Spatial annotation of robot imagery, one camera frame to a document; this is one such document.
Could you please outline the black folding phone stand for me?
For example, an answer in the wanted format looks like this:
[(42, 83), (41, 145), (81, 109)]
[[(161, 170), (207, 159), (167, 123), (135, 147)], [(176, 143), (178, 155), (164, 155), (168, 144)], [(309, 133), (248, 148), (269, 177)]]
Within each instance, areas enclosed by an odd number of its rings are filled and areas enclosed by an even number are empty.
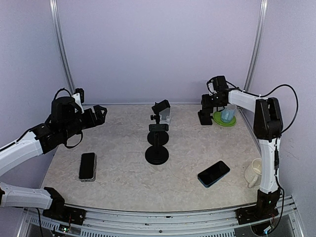
[(213, 107), (202, 107), (198, 111), (198, 118), (201, 125), (212, 125)]

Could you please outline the white folding phone stand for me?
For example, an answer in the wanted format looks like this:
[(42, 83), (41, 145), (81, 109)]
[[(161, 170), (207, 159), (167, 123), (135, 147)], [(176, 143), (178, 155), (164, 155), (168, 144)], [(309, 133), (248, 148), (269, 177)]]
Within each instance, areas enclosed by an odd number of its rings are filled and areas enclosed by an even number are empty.
[(160, 124), (168, 124), (168, 125), (170, 125), (171, 118), (172, 118), (172, 116), (171, 116), (171, 107), (162, 110), (159, 113), (159, 116), (160, 116), (160, 121), (159, 121)]

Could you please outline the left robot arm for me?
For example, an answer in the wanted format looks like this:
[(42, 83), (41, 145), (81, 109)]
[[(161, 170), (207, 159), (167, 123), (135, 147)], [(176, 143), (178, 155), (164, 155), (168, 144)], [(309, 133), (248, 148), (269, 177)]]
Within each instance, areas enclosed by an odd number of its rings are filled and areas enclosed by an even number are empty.
[[(59, 145), (66, 148), (69, 138), (83, 135), (83, 130), (105, 123), (107, 109), (100, 105), (83, 109), (78, 95), (53, 99), (51, 113), (44, 123), (28, 129), (23, 135), (0, 150), (0, 173), (4, 175), (25, 161), (46, 154)], [(63, 220), (69, 208), (54, 188), (31, 189), (1, 182), (1, 207), (32, 207), (50, 210)]]

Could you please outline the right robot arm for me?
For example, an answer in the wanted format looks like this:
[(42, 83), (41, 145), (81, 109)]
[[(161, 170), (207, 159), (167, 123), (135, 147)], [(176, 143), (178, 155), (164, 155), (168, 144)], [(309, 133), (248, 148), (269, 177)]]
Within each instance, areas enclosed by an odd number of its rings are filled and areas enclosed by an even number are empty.
[(224, 89), (201, 97), (202, 109), (198, 112), (202, 125), (211, 125), (213, 109), (228, 104), (254, 113), (253, 131), (258, 139), (262, 159), (262, 177), (254, 206), (236, 210), (238, 221), (262, 220), (278, 216), (277, 202), (281, 195), (279, 185), (279, 145), (283, 121), (279, 102), (274, 97), (258, 97), (246, 92)]

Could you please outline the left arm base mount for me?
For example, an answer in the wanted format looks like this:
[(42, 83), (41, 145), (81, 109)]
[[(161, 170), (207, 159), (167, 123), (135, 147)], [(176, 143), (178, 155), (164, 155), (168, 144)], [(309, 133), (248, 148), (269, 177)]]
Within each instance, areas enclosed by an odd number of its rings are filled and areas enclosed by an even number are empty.
[(44, 209), (42, 215), (54, 220), (67, 222), (69, 224), (83, 225), (86, 211), (81, 208), (75, 208), (65, 205), (64, 198), (54, 189), (44, 187), (52, 199), (49, 209)]

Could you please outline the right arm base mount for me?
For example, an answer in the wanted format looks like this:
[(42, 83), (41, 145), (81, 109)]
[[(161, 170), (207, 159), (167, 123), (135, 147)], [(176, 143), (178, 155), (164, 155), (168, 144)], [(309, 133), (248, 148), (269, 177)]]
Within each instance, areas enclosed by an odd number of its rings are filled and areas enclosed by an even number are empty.
[(280, 195), (280, 188), (268, 194), (258, 190), (255, 205), (238, 208), (236, 210), (238, 224), (243, 225), (278, 216), (277, 202), (279, 201)]

